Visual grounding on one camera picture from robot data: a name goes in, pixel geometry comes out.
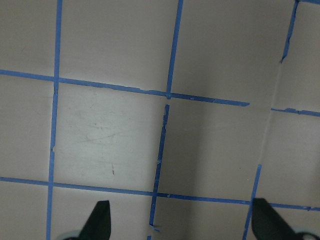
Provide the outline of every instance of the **floor tile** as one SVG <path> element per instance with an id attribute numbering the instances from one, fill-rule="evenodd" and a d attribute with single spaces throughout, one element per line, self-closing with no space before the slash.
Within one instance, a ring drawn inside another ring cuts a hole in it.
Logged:
<path id="1" fill-rule="evenodd" d="M 111 236 L 116 239 L 147 239 L 151 227 L 151 196 L 54 188 L 52 240 L 75 237 L 98 201 L 110 201 Z"/>
<path id="2" fill-rule="evenodd" d="M 56 182 L 152 191 L 164 97 L 61 84 Z"/>
<path id="3" fill-rule="evenodd" d="M 0 69 L 54 74 L 56 0 L 2 0 Z"/>
<path id="4" fill-rule="evenodd" d="M 60 75 L 165 91 L 177 0 L 63 2 Z"/>
<path id="5" fill-rule="evenodd" d="M 0 176 L 48 180 L 53 83 L 0 75 Z"/>
<path id="6" fill-rule="evenodd" d="M 172 91 L 270 104 L 291 0 L 186 0 Z"/>
<path id="7" fill-rule="evenodd" d="M 172 99 L 159 192 L 249 200 L 268 113 Z"/>
<path id="8" fill-rule="evenodd" d="M 242 239 L 248 205 L 158 198 L 153 240 Z"/>
<path id="9" fill-rule="evenodd" d="M 274 107 L 320 112 L 320 5 L 301 2 L 296 11 Z"/>
<path id="10" fill-rule="evenodd" d="M 46 239 L 48 187 L 0 182 L 0 236 Z"/>
<path id="11" fill-rule="evenodd" d="M 257 196 L 319 207 L 319 118 L 283 112 L 272 116 Z"/>

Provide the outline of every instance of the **blue tape line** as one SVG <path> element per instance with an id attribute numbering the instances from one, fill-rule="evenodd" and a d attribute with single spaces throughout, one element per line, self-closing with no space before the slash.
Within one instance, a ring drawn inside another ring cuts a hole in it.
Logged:
<path id="1" fill-rule="evenodd" d="M 155 226 L 150 225 L 150 224 L 149 224 L 149 226 L 152 228 L 152 230 L 160 233 L 160 230 L 158 228 L 156 228 Z"/>
<path id="2" fill-rule="evenodd" d="M 279 203 L 270 203 L 274 208 L 281 209 L 297 209 L 297 210 L 306 210 L 306 211 L 320 211 L 320 207 L 311 207 L 311 206 L 299 206 L 299 205 L 288 205 L 288 204 L 279 204 Z"/>
<path id="3" fill-rule="evenodd" d="M 185 196 L 185 195 L 168 194 L 168 193 L 158 193 L 157 196 L 160 198 L 168 198 L 168 199 L 181 199 L 181 200 L 224 203 L 224 204 L 243 204 L 243 205 L 250 204 L 250 201 L 245 201 L 245 200 L 202 197 L 202 196 Z"/>
<path id="4" fill-rule="evenodd" d="M 0 74 L 29 78 L 29 79 L 36 79 L 36 80 L 51 81 L 51 82 L 54 82 L 55 79 L 57 79 L 56 77 L 52 77 L 52 76 L 37 75 L 37 74 L 18 72 L 18 71 L 8 71 L 8 70 L 1 70 L 1 69 L 0 69 Z M 164 91 L 142 90 L 137 87 L 121 86 L 121 85 L 114 85 L 114 84 L 108 84 L 108 83 L 84 81 L 84 80 L 61 78 L 61 77 L 59 77 L 57 81 L 63 84 L 74 84 L 79 86 L 106 88 L 106 89 L 113 89 L 117 91 L 168 97 L 168 94 Z M 187 94 L 181 94 L 181 93 L 171 93 L 169 96 L 170 98 L 176 98 L 176 99 L 185 99 L 185 100 L 200 101 L 200 102 L 207 102 L 207 103 L 214 103 L 214 104 L 226 104 L 226 105 L 233 105 L 233 106 L 240 106 L 240 107 L 246 107 L 250 105 L 249 102 L 244 102 L 244 101 L 225 100 L 225 99 L 219 99 L 219 98 L 187 95 Z"/>
<path id="5" fill-rule="evenodd" d="M 38 75 L 38 74 L 25 73 L 20 71 L 9 71 L 9 70 L 0 69 L 0 74 L 7 75 L 7 76 L 20 77 L 20 78 L 27 78 L 27 79 L 36 79 L 36 80 L 44 80 L 44 81 L 51 81 L 51 82 L 54 81 L 53 76 Z"/>
<path id="6" fill-rule="evenodd" d="M 296 110 L 296 109 L 294 109 L 294 108 L 286 108 L 286 109 L 284 109 L 284 110 L 282 110 L 282 109 L 276 109 L 276 108 L 271 108 L 271 111 L 320 117 L 320 112 L 317 112 L 317 111 L 307 111 L 307 110 Z"/>
<path id="7" fill-rule="evenodd" d="M 117 193 L 117 194 L 132 194 L 132 195 L 142 195 L 142 196 L 153 195 L 153 192 L 151 191 L 129 190 L 129 189 L 102 187 L 102 186 L 86 186 L 86 185 L 76 185 L 76 184 L 59 183 L 59 182 L 54 182 L 53 186 L 57 188 L 80 189 L 80 190 L 109 192 L 109 193 Z"/>
<path id="8" fill-rule="evenodd" d="M 177 52 L 178 37 L 179 37 L 179 30 L 180 30 L 180 22 L 181 22 L 183 5 L 184 5 L 184 0 L 179 0 L 177 10 L 176 10 L 176 18 L 175 18 L 173 40 L 172 40 L 172 47 L 171 47 L 170 64 L 169 64 L 169 71 L 168 71 L 168 80 L 167 80 L 167 84 L 166 84 L 166 93 L 167 93 L 168 99 L 170 99 L 170 93 L 171 93 L 171 88 L 172 88 L 172 79 L 174 76 L 176 52 Z"/>
<path id="9" fill-rule="evenodd" d="M 61 45 L 61 22 L 63 0 L 57 0 L 55 22 L 55 49 L 54 49 L 54 76 L 59 77 L 60 69 L 60 45 Z"/>
<path id="10" fill-rule="evenodd" d="M 37 180 L 21 179 L 21 178 L 14 178 L 14 177 L 4 177 L 4 176 L 0 176 L 0 182 L 48 186 L 47 181 L 37 181 Z"/>
<path id="11" fill-rule="evenodd" d="M 163 115 L 163 124 L 161 130 L 161 137 L 160 137 L 160 144 L 159 144 L 159 151 L 158 151 L 158 159 L 154 177 L 154 185 L 153 185 L 153 196 L 151 201 L 151 209 L 150 209 L 150 219 L 149 225 L 154 228 L 154 221 L 155 221 L 155 212 L 156 212 L 156 203 L 157 203 L 157 193 L 159 188 L 159 179 L 161 173 L 161 166 L 162 166 L 162 158 L 164 154 L 164 147 L 165 147 L 165 140 L 166 140 L 166 125 L 168 123 L 168 116 L 169 116 L 169 105 L 165 105 L 164 108 L 164 115 Z"/>
<path id="12" fill-rule="evenodd" d="M 285 45 L 284 45 L 284 50 L 283 50 L 283 55 L 281 58 L 281 63 L 284 61 L 284 59 L 287 57 L 288 52 L 289 52 L 289 46 L 290 46 L 290 39 L 292 36 L 292 33 L 294 31 L 294 26 L 295 26 L 295 20 L 296 20 L 296 12 L 298 8 L 299 1 L 295 0 L 294 5 L 293 5 L 293 10 L 291 14 L 291 19 L 290 19 L 290 25 L 288 29 L 288 34 L 286 35 L 286 40 L 285 40 Z"/>
<path id="13" fill-rule="evenodd" d="M 305 2 L 310 4 L 320 4 L 320 0 L 299 0 L 299 2 Z"/>
<path id="14" fill-rule="evenodd" d="M 47 181 L 38 181 L 38 180 L 30 180 L 30 179 L 14 178 L 14 177 L 4 177 L 4 176 L 0 176 L 0 182 L 30 184 L 30 185 L 40 185 L 40 186 L 48 186 L 49 185 L 49 183 Z M 153 196 L 154 195 L 154 193 L 150 192 L 150 191 L 138 191 L 138 190 L 127 190 L 127 189 L 119 189 L 119 188 L 75 185 L 75 184 L 58 183 L 58 182 L 54 182 L 52 185 L 53 185 L 53 187 L 67 188 L 67 189 L 80 189 L 80 190 L 110 192 L 110 193 L 120 193 L 120 194 L 132 194 L 132 195 L 141 195 L 141 196 Z M 226 203 L 226 204 L 243 204 L 243 205 L 250 204 L 250 201 L 245 201 L 245 200 L 199 197 L 199 196 L 185 196 L 185 195 L 169 194 L 169 193 L 162 193 L 162 192 L 157 193 L 157 197 L 190 200 L 190 201 Z M 288 204 L 280 204 L 280 203 L 270 203 L 270 204 L 274 208 L 296 209 L 296 210 L 318 211 L 318 212 L 320 211 L 320 207 L 288 205 Z"/>
<path id="15" fill-rule="evenodd" d="M 56 129 L 57 129 L 62 6 L 63 6 L 63 0 L 57 0 L 56 20 L 55 20 L 54 74 L 53 74 L 54 93 L 53 93 L 53 101 L 52 101 L 48 195 L 47 195 L 47 209 L 46 209 L 46 240 L 51 239 L 52 202 L 53 202 L 53 187 L 54 187 L 53 182 L 54 182 L 54 169 L 55 169 L 54 147 L 56 145 Z"/>
<path id="16" fill-rule="evenodd" d="M 69 79 L 69 78 L 59 78 L 59 82 L 64 84 L 74 84 L 74 85 L 89 86 L 89 87 L 95 87 L 95 88 L 106 88 L 106 89 L 113 89 L 118 91 L 138 93 L 138 94 L 166 96 L 166 93 L 164 91 L 142 90 L 137 87 L 120 86 L 120 85 L 113 85 L 113 84 L 101 83 L 101 82 L 83 81 L 83 80 L 76 80 L 76 79 Z"/>
<path id="17" fill-rule="evenodd" d="M 172 93 L 171 97 L 176 99 L 187 99 L 192 101 L 200 101 L 200 102 L 207 102 L 207 103 L 214 103 L 214 104 L 226 104 L 226 105 L 233 105 L 233 106 L 240 106 L 240 107 L 246 107 L 250 105 L 249 102 L 244 102 L 244 101 L 225 100 L 225 99 L 219 99 L 219 98 L 194 96 L 194 95 L 187 95 L 187 94 L 181 94 L 181 93 Z"/>
<path id="18" fill-rule="evenodd" d="M 247 214 L 246 220 L 245 220 L 244 232 L 243 232 L 242 240 L 246 240 L 247 239 L 250 219 L 251 219 L 251 215 L 252 215 L 252 202 L 253 202 L 253 199 L 256 197 L 261 169 L 262 169 L 262 166 L 258 165 L 258 167 L 256 169 L 256 174 L 255 174 L 255 179 L 254 179 L 254 184 L 253 184 L 253 189 L 252 189 L 252 194 L 251 194 L 250 206 L 249 206 L 248 214 Z"/>

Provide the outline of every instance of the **black plastic part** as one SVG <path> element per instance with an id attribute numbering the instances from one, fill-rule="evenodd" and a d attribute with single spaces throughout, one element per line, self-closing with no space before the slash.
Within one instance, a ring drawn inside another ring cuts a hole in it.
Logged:
<path id="1" fill-rule="evenodd" d="M 109 201 L 98 201 L 78 237 L 65 240 L 109 240 L 111 214 Z"/>
<path id="2" fill-rule="evenodd" d="M 253 199 L 251 226 L 257 240 L 303 240 L 306 235 L 320 240 L 309 232 L 295 233 L 264 198 Z"/>

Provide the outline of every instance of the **tile floor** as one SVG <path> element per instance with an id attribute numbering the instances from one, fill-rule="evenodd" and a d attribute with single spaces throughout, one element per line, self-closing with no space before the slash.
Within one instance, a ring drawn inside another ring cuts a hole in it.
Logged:
<path id="1" fill-rule="evenodd" d="M 320 234 L 312 2 L 3 1 L 1 238 L 110 200 L 112 240 L 254 240 L 254 196 Z"/>

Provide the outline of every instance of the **blue tape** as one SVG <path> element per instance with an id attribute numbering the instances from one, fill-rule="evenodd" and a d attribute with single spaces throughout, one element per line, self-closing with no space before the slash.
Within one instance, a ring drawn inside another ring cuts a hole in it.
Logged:
<path id="1" fill-rule="evenodd" d="M 83 80 L 76 80 L 76 79 L 69 79 L 69 78 L 59 78 L 59 82 L 64 84 L 74 84 L 74 85 L 81 85 L 81 86 L 88 86 L 88 87 L 95 87 L 95 88 L 106 88 L 106 89 L 113 89 L 118 91 L 138 93 L 138 94 L 166 96 L 166 93 L 164 91 L 141 90 L 140 88 L 137 88 L 137 87 L 120 86 L 120 85 L 113 85 L 113 84 L 101 83 L 101 82 L 83 81 Z"/>
<path id="2" fill-rule="evenodd" d="M 271 108 L 271 111 L 320 117 L 320 112 L 317 112 L 317 111 L 307 111 L 307 110 L 296 110 L 296 109 L 294 109 L 294 108 L 286 108 L 286 109 Z"/>
<path id="3" fill-rule="evenodd" d="M 150 225 L 150 224 L 149 224 L 149 226 L 152 228 L 152 230 L 160 233 L 160 230 L 158 228 L 156 228 L 155 226 Z"/>
<path id="4" fill-rule="evenodd" d="M 170 106 L 165 105 L 164 115 L 163 115 L 163 124 L 162 124 L 162 130 L 161 130 L 161 137 L 160 137 L 160 144 L 159 144 L 159 151 L 158 151 L 158 159 L 157 159 L 157 165 L 156 165 L 156 171 L 155 171 L 155 177 L 154 177 L 153 195 L 152 195 L 151 208 L 150 208 L 149 225 L 152 226 L 152 228 L 154 228 L 157 193 L 158 193 L 158 188 L 159 188 L 159 179 L 160 179 L 160 173 L 161 173 L 162 158 L 163 158 L 163 154 L 164 154 L 164 147 L 165 147 L 165 140 L 166 140 L 166 125 L 168 123 L 169 109 L 170 109 Z"/>
<path id="5" fill-rule="evenodd" d="M 54 187 L 53 182 L 54 182 L 54 169 L 55 169 L 54 147 L 56 145 L 56 129 L 57 129 L 62 6 L 63 6 L 63 0 L 57 0 L 56 20 L 55 20 L 54 74 L 53 74 L 54 93 L 53 93 L 53 101 L 52 101 L 48 195 L 47 195 L 47 209 L 46 209 L 46 240 L 51 239 L 52 201 L 53 201 L 53 187 Z"/>
<path id="6" fill-rule="evenodd" d="M 4 176 L 0 176 L 0 182 L 30 184 L 30 185 L 40 185 L 40 186 L 48 186 L 49 185 L 49 183 L 47 181 L 38 181 L 38 180 L 30 180 L 30 179 L 14 178 L 14 177 L 4 177 Z M 154 193 L 150 192 L 150 191 L 138 191 L 138 190 L 108 188 L 108 187 L 99 187 L 99 186 L 75 185 L 75 184 L 58 183 L 58 182 L 54 182 L 52 184 L 52 186 L 57 187 L 57 188 L 80 189 L 80 190 L 110 192 L 110 193 L 119 193 L 119 194 L 132 194 L 132 195 L 141 195 L 141 196 L 153 196 L 154 195 Z M 249 205 L 250 204 L 250 201 L 226 199 L 226 198 L 185 196 L 185 195 L 169 194 L 169 193 L 162 193 L 162 192 L 159 192 L 156 195 L 159 198 L 181 199 L 181 200 L 190 200 L 190 201 L 203 201 L 203 202 L 242 204 L 242 205 Z M 270 204 L 274 208 L 296 209 L 296 210 L 320 212 L 320 207 L 288 205 L 288 204 L 280 204 L 280 203 L 270 203 Z"/>
<path id="7" fill-rule="evenodd" d="M 142 196 L 153 195 L 153 192 L 151 191 L 139 191 L 139 190 L 129 190 L 129 189 L 120 189 L 120 188 L 101 187 L 101 186 L 86 186 L 86 185 L 76 185 L 76 184 L 58 183 L 58 182 L 53 183 L 53 186 L 57 188 L 79 189 L 79 190 L 109 192 L 109 193 L 117 193 L 117 194 L 132 194 L 132 195 L 142 195 Z"/>
<path id="8" fill-rule="evenodd" d="M 240 107 L 246 107 L 250 105 L 249 102 L 244 102 L 244 101 L 225 100 L 225 99 L 219 99 L 219 98 L 194 96 L 194 95 L 187 95 L 187 94 L 181 94 L 181 93 L 172 93 L 171 97 L 176 99 L 187 99 L 192 101 L 200 101 L 200 102 L 207 102 L 207 103 L 214 103 L 214 104 L 226 104 L 226 105 L 233 105 L 233 106 L 240 106 Z"/>
<path id="9" fill-rule="evenodd" d="M 311 207 L 311 206 L 299 206 L 299 205 L 288 205 L 288 204 L 279 204 L 279 203 L 270 203 L 274 208 L 281 209 L 297 209 L 297 210 L 306 210 L 306 211 L 320 211 L 320 207 Z"/>
<path id="10" fill-rule="evenodd" d="M 262 169 L 262 166 L 258 165 L 258 167 L 256 169 L 256 174 L 255 174 L 255 179 L 254 179 L 254 184 L 253 184 L 253 189 L 252 189 L 252 194 L 251 194 L 250 206 L 249 206 L 248 214 L 247 214 L 246 220 L 245 220 L 244 232 L 243 232 L 242 240 L 246 240 L 247 239 L 250 219 L 251 219 L 251 215 L 252 215 L 252 202 L 253 202 L 253 199 L 256 197 L 261 169 Z"/>
<path id="11" fill-rule="evenodd" d="M 20 77 L 20 78 L 27 78 L 27 79 L 44 80 L 44 81 L 50 81 L 50 82 L 54 81 L 53 76 L 31 74 L 31 73 L 25 73 L 20 71 L 8 71 L 8 70 L 0 69 L 0 74 L 7 75 L 7 76 Z"/>
<path id="12" fill-rule="evenodd" d="M 59 77 L 60 70 L 60 45 L 61 45 L 61 22 L 63 0 L 57 0 L 55 20 L 55 48 L 54 48 L 54 76 Z"/>
<path id="13" fill-rule="evenodd" d="M 291 14 L 288 34 L 286 35 L 286 40 L 285 40 L 283 55 L 282 55 L 282 58 L 281 58 L 281 63 L 283 63 L 284 59 L 287 57 L 288 52 L 289 52 L 290 39 L 291 39 L 292 33 L 294 31 L 295 20 L 296 20 L 296 12 L 297 12 L 297 8 L 298 8 L 298 4 L 299 4 L 299 1 L 295 0 L 294 1 L 294 5 L 293 5 L 292 14 Z"/>
<path id="14" fill-rule="evenodd" d="M 179 0 L 178 7 L 176 10 L 176 18 L 175 18 L 173 40 L 172 40 L 172 47 L 171 47 L 170 64 L 169 64 L 169 71 L 168 71 L 168 80 L 167 80 L 167 84 L 166 84 L 166 93 L 167 93 L 168 99 L 170 99 L 172 80 L 173 80 L 173 76 L 174 76 L 176 52 L 177 52 L 178 37 L 179 37 L 179 30 L 180 30 L 180 22 L 181 22 L 183 5 L 184 5 L 184 0 Z"/>
<path id="15" fill-rule="evenodd" d="M 14 177 L 3 177 L 3 176 L 0 176 L 0 182 L 48 186 L 47 181 L 37 181 L 37 180 L 21 179 L 21 178 L 14 178 Z"/>
<path id="16" fill-rule="evenodd" d="M 250 204 L 250 201 L 245 201 L 245 200 L 214 198 L 214 197 L 202 197 L 202 196 L 185 196 L 185 195 L 168 194 L 168 193 L 160 193 L 160 192 L 157 194 L 157 196 L 160 197 L 160 198 L 181 199 L 181 200 L 189 200 L 189 201 L 225 203 L 225 204 L 243 204 L 243 205 L 249 205 Z"/>
<path id="17" fill-rule="evenodd" d="M 37 75 L 37 74 L 18 72 L 18 71 L 8 71 L 8 70 L 1 70 L 1 69 L 0 69 L 0 74 L 29 78 L 29 79 L 36 79 L 36 80 L 51 81 L 51 82 L 54 82 L 55 79 L 57 79 L 56 77 L 52 77 L 52 76 Z M 162 96 L 167 98 L 169 97 L 169 98 L 176 98 L 176 99 L 185 99 L 185 100 L 200 101 L 200 102 L 207 102 L 207 103 L 214 103 L 214 104 L 226 104 L 226 105 L 233 105 L 233 106 L 240 106 L 240 107 L 246 107 L 250 105 L 249 102 L 244 102 L 244 101 L 225 100 L 225 99 L 219 99 L 219 98 L 187 95 L 187 94 L 181 94 L 181 93 L 167 94 L 164 91 L 142 90 L 137 87 L 113 85 L 108 83 L 84 81 L 84 80 L 61 78 L 61 77 L 59 77 L 57 81 L 63 84 L 74 84 L 74 85 L 94 87 L 94 88 L 106 88 L 106 89 L 113 89 L 117 91 L 125 91 L 125 92 L 138 93 L 138 94 L 148 94 L 148 95 Z"/>
<path id="18" fill-rule="evenodd" d="M 320 0 L 299 0 L 299 2 L 305 2 L 310 4 L 320 4 Z"/>

